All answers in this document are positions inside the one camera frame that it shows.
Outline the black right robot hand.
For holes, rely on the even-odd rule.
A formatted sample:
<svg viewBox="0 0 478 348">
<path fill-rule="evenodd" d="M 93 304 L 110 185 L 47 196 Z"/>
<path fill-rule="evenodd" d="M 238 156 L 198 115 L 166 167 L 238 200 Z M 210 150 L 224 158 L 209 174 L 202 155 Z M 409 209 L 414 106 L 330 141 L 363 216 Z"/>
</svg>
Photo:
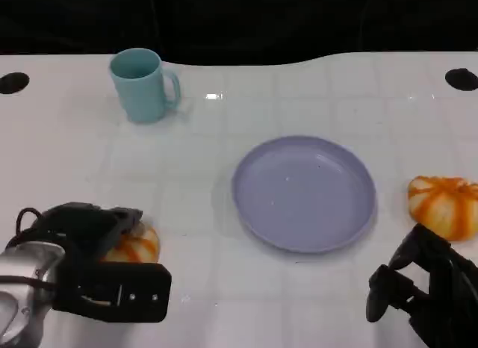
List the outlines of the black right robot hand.
<svg viewBox="0 0 478 348">
<path fill-rule="evenodd" d="M 427 292 L 400 273 L 411 263 L 428 272 Z M 409 315 L 428 347 L 477 346 L 477 266 L 425 226 L 414 226 L 370 277 L 369 288 L 367 321 L 379 321 L 393 307 Z"/>
</svg>

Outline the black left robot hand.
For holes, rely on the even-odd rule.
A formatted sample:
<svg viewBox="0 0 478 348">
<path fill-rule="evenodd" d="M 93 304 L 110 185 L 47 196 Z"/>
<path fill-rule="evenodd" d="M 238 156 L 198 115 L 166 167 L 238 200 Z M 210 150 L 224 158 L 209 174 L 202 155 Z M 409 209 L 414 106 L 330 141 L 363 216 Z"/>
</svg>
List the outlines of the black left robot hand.
<svg viewBox="0 0 478 348">
<path fill-rule="evenodd" d="M 66 252 L 99 261 L 140 223 L 136 208 L 109 209 L 68 202 L 44 211 L 31 228 L 43 239 L 58 240 Z"/>
</svg>

